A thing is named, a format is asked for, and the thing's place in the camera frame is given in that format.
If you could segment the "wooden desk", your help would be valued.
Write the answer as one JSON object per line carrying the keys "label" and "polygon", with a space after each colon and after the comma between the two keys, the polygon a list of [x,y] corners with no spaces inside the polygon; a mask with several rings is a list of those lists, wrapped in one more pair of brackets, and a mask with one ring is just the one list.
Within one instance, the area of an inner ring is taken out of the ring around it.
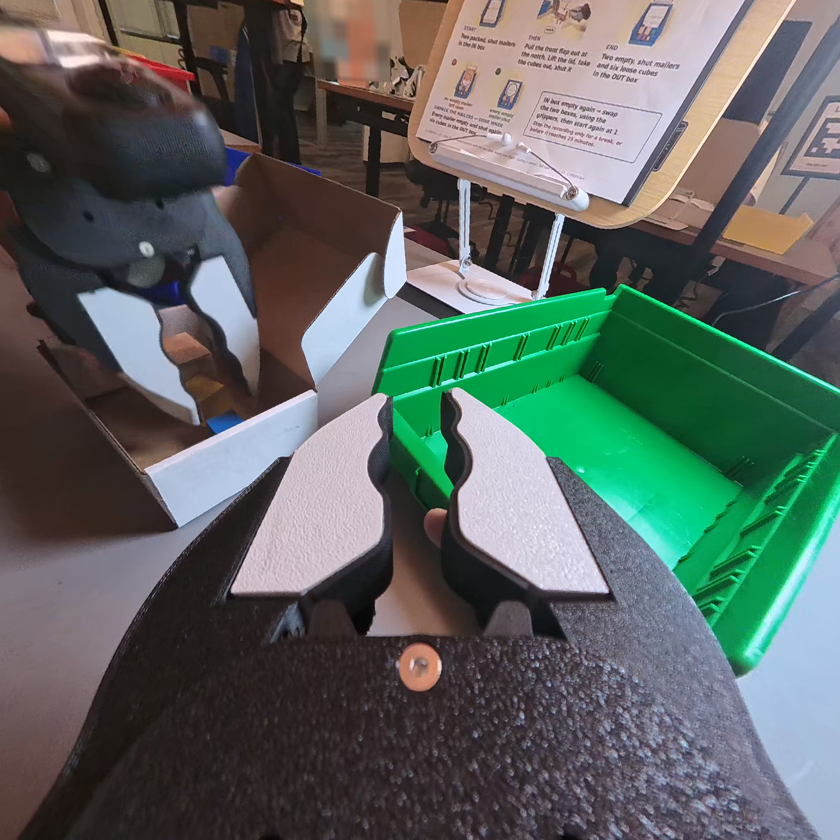
{"label": "wooden desk", "polygon": [[[634,225],[616,228],[613,232],[652,235],[669,243],[690,246],[700,231],[695,227],[674,230],[642,219]],[[815,287],[837,273],[835,259],[828,248],[809,238],[800,238],[782,255],[725,238],[719,238],[710,252],[714,256],[751,266],[807,287]]]}

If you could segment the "black and white tag sign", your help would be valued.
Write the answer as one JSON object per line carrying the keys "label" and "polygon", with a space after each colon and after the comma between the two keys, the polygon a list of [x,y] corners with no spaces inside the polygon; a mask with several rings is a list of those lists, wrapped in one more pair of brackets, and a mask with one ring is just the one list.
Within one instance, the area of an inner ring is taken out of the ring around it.
{"label": "black and white tag sign", "polygon": [[783,175],[839,179],[839,97],[828,97],[785,164]]}

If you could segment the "yellow paper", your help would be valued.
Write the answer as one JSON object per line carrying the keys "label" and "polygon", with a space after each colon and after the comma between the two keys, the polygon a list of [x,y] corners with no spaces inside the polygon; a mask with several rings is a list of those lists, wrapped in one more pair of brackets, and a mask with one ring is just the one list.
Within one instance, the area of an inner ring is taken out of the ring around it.
{"label": "yellow paper", "polygon": [[783,255],[805,236],[813,225],[814,221],[807,214],[790,217],[770,213],[756,206],[741,205],[722,232],[721,238]]}

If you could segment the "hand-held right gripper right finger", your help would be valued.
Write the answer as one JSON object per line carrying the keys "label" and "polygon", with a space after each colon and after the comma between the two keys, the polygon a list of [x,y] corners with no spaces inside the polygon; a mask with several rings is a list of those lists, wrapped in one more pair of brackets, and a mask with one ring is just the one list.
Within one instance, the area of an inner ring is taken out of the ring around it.
{"label": "hand-held right gripper right finger", "polygon": [[611,589],[548,457],[531,438],[456,387],[441,399],[453,483],[441,555],[448,585],[487,627],[503,602],[557,634],[550,605],[598,602]]}

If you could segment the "medium wooden cube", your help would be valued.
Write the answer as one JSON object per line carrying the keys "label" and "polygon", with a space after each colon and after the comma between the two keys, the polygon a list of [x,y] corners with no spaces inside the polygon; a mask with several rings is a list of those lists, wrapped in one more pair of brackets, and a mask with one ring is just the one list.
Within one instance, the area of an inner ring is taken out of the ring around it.
{"label": "medium wooden cube", "polygon": [[196,374],[186,381],[185,389],[195,400],[202,424],[212,434],[221,434],[244,422],[229,388],[209,375]]}

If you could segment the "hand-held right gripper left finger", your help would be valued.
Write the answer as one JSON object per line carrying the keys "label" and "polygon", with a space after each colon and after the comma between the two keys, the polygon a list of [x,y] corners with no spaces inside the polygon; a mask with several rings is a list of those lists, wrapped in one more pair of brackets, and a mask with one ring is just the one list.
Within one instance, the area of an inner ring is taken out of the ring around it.
{"label": "hand-held right gripper left finger", "polygon": [[318,605],[342,606],[367,634],[393,577],[392,400],[374,394],[310,436],[289,458],[240,551],[237,606],[288,602],[304,632]]}

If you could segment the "printed instruction sheet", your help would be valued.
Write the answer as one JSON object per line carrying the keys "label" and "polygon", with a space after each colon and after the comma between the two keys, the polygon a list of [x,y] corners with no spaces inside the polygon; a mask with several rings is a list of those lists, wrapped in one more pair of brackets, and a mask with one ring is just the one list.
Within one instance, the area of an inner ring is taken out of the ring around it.
{"label": "printed instruction sheet", "polygon": [[751,2],[463,2],[416,136],[462,172],[628,206]]}

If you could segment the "large wooden cube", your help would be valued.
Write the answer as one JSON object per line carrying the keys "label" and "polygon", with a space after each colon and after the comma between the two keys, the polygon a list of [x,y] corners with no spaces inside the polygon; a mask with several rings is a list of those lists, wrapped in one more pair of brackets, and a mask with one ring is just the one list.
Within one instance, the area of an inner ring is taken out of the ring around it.
{"label": "large wooden cube", "polygon": [[174,333],[163,338],[163,349],[167,357],[180,369],[206,369],[214,366],[210,350],[188,332]]}

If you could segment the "dark desk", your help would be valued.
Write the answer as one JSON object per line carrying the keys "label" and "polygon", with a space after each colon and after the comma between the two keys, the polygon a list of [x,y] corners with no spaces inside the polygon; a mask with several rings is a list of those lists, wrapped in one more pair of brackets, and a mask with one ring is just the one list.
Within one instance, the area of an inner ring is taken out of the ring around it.
{"label": "dark desk", "polygon": [[327,103],[334,99],[343,118],[367,127],[367,160],[364,190],[369,196],[380,194],[382,135],[407,138],[414,100],[370,88],[355,87],[336,80],[316,81],[318,136],[326,135]]}

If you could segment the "white cardboard mailer box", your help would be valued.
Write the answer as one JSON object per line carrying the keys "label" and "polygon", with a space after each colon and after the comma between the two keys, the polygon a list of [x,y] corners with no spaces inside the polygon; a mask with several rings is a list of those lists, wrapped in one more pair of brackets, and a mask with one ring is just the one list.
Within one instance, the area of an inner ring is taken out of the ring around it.
{"label": "white cardboard mailer box", "polygon": [[[238,168],[224,214],[248,258],[260,373],[244,422],[212,434],[163,412],[121,375],[94,371],[49,337],[38,350],[120,452],[173,527],[238,494],[319,425],[319,388],[387,299],[406,282],[396,207],[260,154]],[[211,334],[187,306],[164,308],[163,338]]]}

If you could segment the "green plastic bin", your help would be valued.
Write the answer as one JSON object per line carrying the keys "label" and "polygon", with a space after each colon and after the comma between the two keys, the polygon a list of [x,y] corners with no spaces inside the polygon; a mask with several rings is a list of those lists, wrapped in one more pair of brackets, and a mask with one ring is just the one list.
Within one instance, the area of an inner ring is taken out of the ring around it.
{"label": "green plastic bin", "polygon": [[737,676],[838,516],[838,389],[643,293],[588,290],[393,331],[392,462],[446,508],[440,397],[462,387],[561,459],[693,597]]}

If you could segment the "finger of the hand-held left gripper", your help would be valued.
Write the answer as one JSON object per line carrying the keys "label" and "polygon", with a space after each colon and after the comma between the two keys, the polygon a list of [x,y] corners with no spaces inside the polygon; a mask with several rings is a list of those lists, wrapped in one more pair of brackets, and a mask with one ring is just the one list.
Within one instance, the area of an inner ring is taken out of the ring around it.
{"label": "finger of the hand-held left gripper", "polygon": [[217,360],[239,387],[256,396],[260,373],[258,323],[225,257],[216,256],[197,266],[186,298],[210,328]]}
{"label": "finger of the hand-held left gripper", "polygon": [[163,349],[154,305],[109,287],[82,292],[77,299],[118,363],[122,378],[163,412],[199,425],[196,402]]}

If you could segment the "red plastic bin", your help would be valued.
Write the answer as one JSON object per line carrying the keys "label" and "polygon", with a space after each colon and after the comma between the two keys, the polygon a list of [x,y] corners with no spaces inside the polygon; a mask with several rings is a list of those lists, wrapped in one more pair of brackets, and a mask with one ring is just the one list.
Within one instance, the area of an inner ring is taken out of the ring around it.
{"label": "red plastic bin", "polygon": [[195,80],[194,74],[189,70],[184,70],[180,67],[169,66],[130,51],[124,51],[124,54],[132,60],[141,63],[143,66],[149,68],[161,78],[168,80],[170,83],[176,85],[184,91],[187,91],[189,85]]}

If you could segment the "red fabric item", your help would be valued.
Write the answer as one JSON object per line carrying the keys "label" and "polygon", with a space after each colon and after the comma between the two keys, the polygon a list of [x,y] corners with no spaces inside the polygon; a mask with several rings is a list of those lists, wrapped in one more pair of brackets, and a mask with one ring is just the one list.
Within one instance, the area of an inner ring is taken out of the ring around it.
{"label": "red fabric item", "polygon": [[[542,267],[533,266],[516,275],[513,278],[513,282],[520,285],[522,288],[529,290],[529,294],[532,298],[536,298],[541,274]],[[581,291],[588,291],[589,289],[590,287],[586,283],[578,279],[578,276],[573,268],[566,265],[554,265],[545,297],[554,298]]]}

